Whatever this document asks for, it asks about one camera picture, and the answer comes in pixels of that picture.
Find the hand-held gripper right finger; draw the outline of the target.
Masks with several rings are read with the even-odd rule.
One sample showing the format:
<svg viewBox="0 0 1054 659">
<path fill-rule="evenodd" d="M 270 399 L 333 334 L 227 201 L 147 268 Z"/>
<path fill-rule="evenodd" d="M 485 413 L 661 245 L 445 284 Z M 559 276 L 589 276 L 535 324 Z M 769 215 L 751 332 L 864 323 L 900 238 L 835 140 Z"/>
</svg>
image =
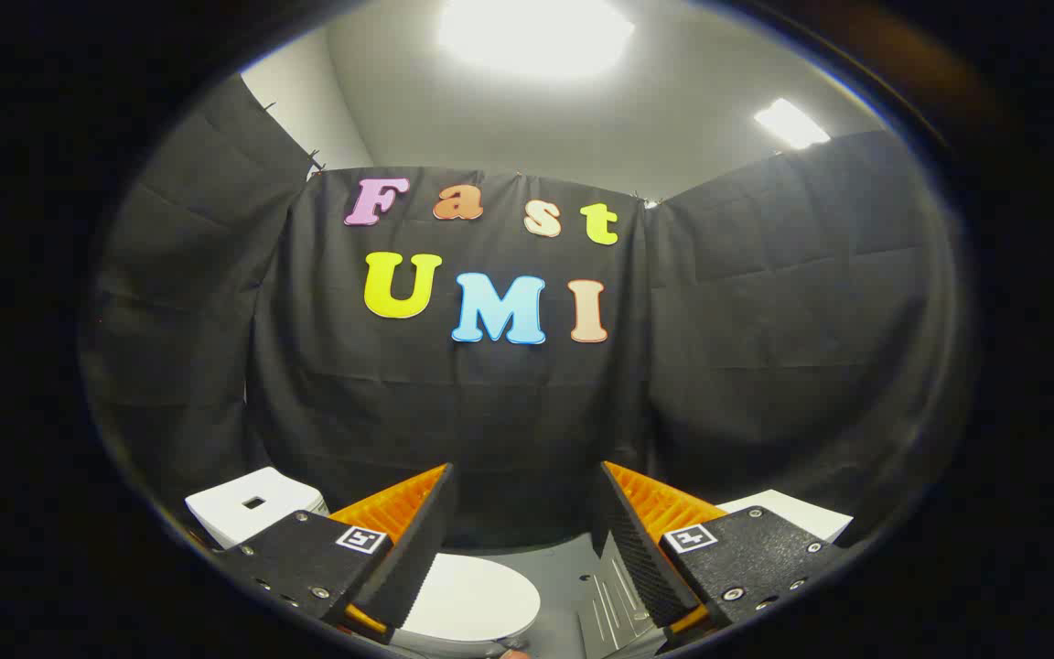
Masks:
<svg viewBox="0 0 1054 659">
<path fill-rule="evenodd" d="M 844 557 L 769 506 L 720 509 L 610 460 L 598 468 L 598 553 L 676 642 L 790 603 Z"/>
</svg>

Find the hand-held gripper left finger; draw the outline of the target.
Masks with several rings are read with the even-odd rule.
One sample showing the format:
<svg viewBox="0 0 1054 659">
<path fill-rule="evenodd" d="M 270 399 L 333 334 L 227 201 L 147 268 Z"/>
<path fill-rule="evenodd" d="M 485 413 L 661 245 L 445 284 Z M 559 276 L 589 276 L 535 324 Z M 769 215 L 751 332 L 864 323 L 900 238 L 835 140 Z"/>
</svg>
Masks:
<svg viewBox="0 0 1054 659">
<path fill-rule="evenodd" d="M 455 513 L 447 462 L 334 513 L 296 509 L 217 554 L 287 608 L 386 645 L 404 625 Z"/>
</svg>

